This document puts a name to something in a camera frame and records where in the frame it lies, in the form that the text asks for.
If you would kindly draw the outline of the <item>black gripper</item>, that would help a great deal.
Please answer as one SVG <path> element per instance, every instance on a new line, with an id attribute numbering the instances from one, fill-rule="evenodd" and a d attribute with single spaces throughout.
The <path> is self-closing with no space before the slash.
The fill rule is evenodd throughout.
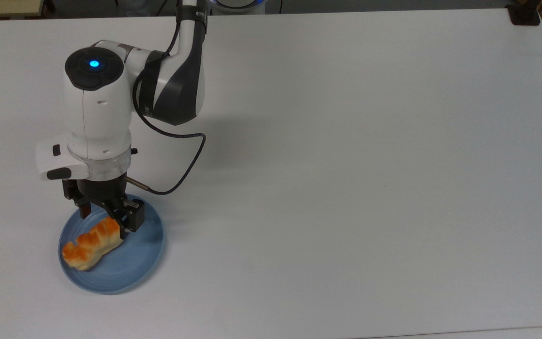
<path id="1" fill-rule="evenodd" d="M 103 208 L 119 226 L 119 234 L 135 233 L 145 221 L 145 202 L 126 198 L 126 174 L 106 181 L 62 180 L 63 194 L 74 201 L 81 219 L 92 212 L 92 204 Z"/>

